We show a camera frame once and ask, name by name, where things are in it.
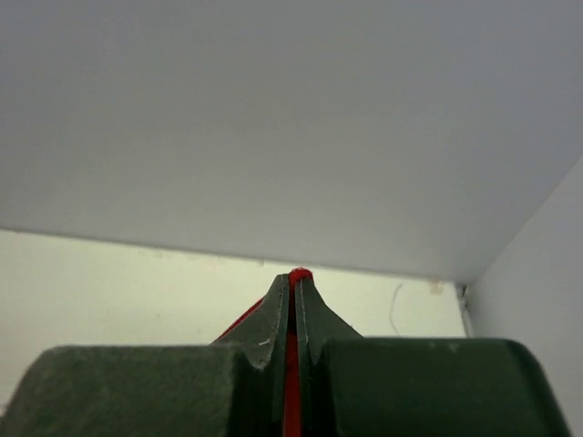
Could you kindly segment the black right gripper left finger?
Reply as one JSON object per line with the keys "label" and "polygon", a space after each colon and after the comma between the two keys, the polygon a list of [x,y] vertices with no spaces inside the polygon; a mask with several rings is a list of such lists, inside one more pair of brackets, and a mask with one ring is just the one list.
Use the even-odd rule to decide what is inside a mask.
{"label": "black right gripper left finger", "polygon": [[279,436],[290,287],[209,345],[44,351],[1,419],[4,436]]}

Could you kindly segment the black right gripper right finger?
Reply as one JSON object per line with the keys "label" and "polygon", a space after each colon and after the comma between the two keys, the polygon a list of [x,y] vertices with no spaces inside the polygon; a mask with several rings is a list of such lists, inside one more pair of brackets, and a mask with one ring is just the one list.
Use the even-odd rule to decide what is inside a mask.
{"label": "black right gripper right finger", "polygon": [[293,282],[304,436],[567,436],[547,377],[505,339],[366,338]]}

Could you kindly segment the red t shirt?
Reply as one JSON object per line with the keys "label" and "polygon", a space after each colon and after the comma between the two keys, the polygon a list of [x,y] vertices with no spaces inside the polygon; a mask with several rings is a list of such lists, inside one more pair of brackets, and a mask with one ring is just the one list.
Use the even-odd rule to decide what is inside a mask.
{"label": "red t shirt", "polygon": [[237,382],[229,436],[301,436],[300,353],[295,287],[312,273],[296,268],[275,277],[266,294],[212,342],[233,348]]}

